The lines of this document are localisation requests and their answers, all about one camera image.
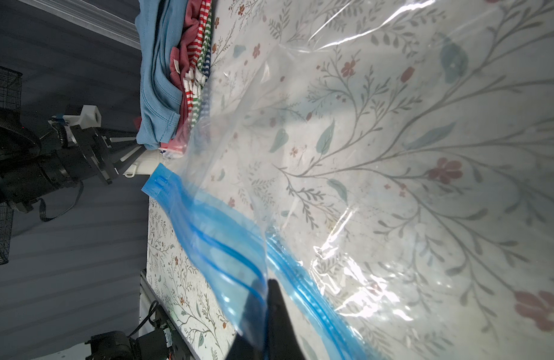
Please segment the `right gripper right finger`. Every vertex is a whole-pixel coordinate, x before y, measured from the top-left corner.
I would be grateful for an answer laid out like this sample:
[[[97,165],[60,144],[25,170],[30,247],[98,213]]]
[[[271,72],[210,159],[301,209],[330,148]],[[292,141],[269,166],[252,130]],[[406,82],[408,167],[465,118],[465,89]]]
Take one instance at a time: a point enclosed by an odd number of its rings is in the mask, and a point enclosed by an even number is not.
[[[268,309],[264,358],[269,360],[305,360],[296,340],[293,324],[275,279],[268,281]]]

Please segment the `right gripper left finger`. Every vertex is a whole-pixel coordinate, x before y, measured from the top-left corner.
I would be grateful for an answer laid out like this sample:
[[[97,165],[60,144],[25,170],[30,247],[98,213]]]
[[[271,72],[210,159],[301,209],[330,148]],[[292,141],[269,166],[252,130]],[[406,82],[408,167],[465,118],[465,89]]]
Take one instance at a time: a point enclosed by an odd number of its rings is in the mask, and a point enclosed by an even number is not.
[[[261,360],[262,351],[251,346],[244,337],[237,334],[225,360]]]

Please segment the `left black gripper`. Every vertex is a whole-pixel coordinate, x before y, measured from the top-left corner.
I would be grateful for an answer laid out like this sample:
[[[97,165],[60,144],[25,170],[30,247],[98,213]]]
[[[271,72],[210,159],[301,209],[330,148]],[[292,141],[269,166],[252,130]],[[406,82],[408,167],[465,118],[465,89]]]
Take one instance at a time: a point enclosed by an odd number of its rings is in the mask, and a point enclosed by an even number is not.
[[[68,148],[35,155],[21,152],[0,173],[0,190],[9,207],[30,212],[43,196],[90,178],[110,185],[146,151],[134,133],[78,125],[71,132],[76,142]]]

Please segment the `maroon garment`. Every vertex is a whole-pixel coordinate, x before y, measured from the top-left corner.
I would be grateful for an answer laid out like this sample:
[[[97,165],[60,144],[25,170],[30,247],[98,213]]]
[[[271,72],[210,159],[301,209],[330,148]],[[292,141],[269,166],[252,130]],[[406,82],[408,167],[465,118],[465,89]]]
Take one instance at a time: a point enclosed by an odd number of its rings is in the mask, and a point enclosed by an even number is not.
[[[188,118],[183,80],[191,67],[188,46],[198,36],[201,1],[140,1],[141,123],[137,143],[157,150]]]

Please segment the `red white striped tank top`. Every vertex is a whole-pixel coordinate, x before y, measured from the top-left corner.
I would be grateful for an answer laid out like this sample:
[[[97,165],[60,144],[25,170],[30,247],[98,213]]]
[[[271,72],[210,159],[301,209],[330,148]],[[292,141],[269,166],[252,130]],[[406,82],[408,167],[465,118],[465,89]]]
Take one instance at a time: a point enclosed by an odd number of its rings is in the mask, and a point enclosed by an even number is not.
[[[197,60],[202,52],[204,39],[204,29],[206,21],[211,13],[212,2],[189,1],[186,9],[184,32],[180,43],[181,50],[181,75],[183,87],[185,90],[185,101],[183,103],[182,115],[186,122],[193,109],[193,95],[197,91],[194,89],[195,70]]]

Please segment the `light blue garment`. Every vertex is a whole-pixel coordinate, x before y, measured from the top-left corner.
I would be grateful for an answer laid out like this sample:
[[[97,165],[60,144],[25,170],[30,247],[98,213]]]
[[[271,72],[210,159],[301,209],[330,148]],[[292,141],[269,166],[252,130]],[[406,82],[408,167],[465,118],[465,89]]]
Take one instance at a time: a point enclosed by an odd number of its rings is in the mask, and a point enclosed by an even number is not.
[[[141,125],[137,142],[156,150],[173,137],[184,92],[170,80],[170,54],[182,37],[185,0],[140,1],[135,26],[140,37]]]

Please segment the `green white striped tank top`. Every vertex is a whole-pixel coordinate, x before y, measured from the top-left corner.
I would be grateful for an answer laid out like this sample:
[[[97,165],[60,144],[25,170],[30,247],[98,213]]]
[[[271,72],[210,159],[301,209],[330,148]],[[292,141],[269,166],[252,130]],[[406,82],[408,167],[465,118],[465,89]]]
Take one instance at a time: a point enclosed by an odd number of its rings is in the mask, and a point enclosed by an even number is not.
[[[206,81],[209,78],[210,74],[210,48],[211,48],[211,37],[212,37],[212,16],[209,15],[205,29],[204,29],[204,39],[203,46],[201,48],[202,52],[200,57],[197,60],[197,67],[195,70],[195,87],[197,91],[193,95],[193,109],[191,111],[191,121],[190,126],[194,128],[198,122],[202,100],[203,100],[203,88],[206,85]]]

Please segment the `clear vacuum bag blue zipper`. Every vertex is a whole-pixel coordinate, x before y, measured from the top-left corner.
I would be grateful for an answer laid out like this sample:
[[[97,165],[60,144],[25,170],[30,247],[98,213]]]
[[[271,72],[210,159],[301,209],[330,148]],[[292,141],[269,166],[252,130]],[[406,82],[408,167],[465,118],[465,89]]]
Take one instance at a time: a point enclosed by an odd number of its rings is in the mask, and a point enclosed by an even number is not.
[[[146,278],[201,359],[554,359],[554,1],[217,1]]]

